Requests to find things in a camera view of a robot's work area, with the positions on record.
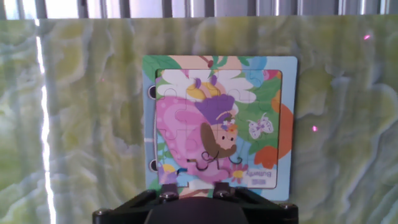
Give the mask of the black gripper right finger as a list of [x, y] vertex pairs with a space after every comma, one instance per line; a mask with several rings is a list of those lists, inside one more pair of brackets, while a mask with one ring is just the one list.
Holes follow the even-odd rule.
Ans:
[[230, 187], [226, 182], [214, 185], [213, 199], [237, 207], [250, 224], [298, 224], [299, 208], [292, 203], [274, 203], [245, 187]]

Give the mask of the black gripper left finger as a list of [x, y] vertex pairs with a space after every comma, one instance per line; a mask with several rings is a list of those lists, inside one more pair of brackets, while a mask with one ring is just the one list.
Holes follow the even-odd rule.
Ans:
[[92, 224], [144, 224], [156, 207], [179, 199], [177, 184], [149, 189], [115, 209], [101, 208], [92, 213]]

